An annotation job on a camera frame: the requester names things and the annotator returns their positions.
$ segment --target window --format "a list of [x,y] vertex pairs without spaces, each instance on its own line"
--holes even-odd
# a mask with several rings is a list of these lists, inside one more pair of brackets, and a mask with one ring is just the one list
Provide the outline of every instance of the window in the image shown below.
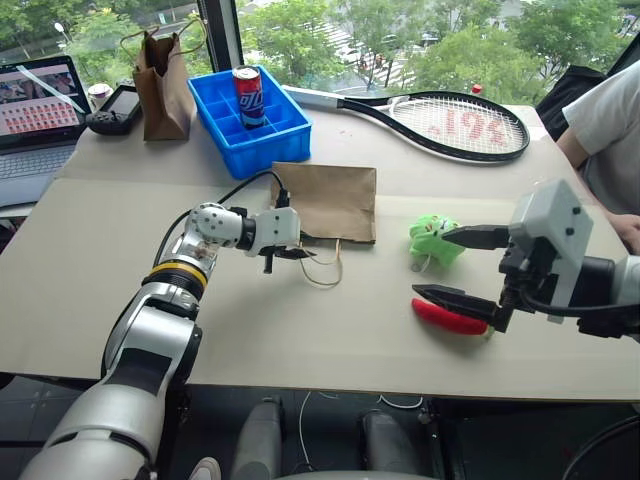
[[[4,0],[0,63],[68,54],[85,89],[96,83],[115,88],[131,80],[133,63],[120,47],[122,37],[154,25],[156,35],[169,35],[196,16],[193,0]],[[195,47],[202,35],[197,25],[187,29],[183,49]],[[134,55],[140,40],[128,43]],[[191,75],[211,72],[206,46],[185,60]]]
[[606,72],[635,0],[236,0],[245,63],[350,95],[469,92],[536,104],[570,64]]

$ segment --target laptop keyboard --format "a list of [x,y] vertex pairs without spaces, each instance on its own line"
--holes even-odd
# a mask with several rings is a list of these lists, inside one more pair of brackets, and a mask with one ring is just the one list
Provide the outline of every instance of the laptop keyboard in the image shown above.
[[65,164],[74,148],[68,145],[0,155],[0,180],[54,172]]

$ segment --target green plush toy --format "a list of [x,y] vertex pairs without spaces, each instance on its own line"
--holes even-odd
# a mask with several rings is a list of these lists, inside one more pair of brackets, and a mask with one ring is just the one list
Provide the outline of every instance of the green plush toy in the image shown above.
[[424,215],[409,227],[411,247],[409,253],[421,262],[424,270],[431,257],[435,257],[445,267],[449,267],[464,247],[447,242],[442,234],[458,228],[460,224],[442,215]]

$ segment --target laptop screen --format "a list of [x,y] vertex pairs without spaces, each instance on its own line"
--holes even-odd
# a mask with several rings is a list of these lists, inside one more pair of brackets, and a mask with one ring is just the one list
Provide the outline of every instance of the laptop screen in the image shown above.
[[0,146],[77,138],[88,113],[69,57],[0,67]]

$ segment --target yellow ring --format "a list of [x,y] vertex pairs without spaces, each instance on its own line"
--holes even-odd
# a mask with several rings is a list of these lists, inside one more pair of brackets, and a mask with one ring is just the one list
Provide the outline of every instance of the yellow ring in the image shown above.
[[161,263],[160,265],[153,267],[150,275],[156,272],[159,272],[160,270],[168,270],[170,268],[177,268],[178,270],[184,270],[185,272],[189,272],[191,275],[193,275],[198,280],[200,280],[200,283],[202,284],[202,288],[207,287],[207,278],[202,274],[202,272],[198,270],[196,267],[192,267],[191,265],[187,265],[186,263],[179,263],[179,262]]

